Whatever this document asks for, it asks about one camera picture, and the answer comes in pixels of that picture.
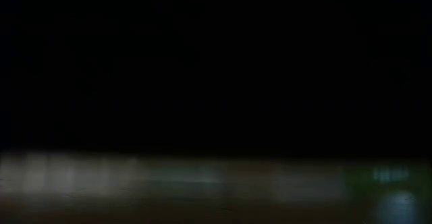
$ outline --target dark background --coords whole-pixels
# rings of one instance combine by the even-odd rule
[[[425,154],[427,0],[2,2],[6,148]]]

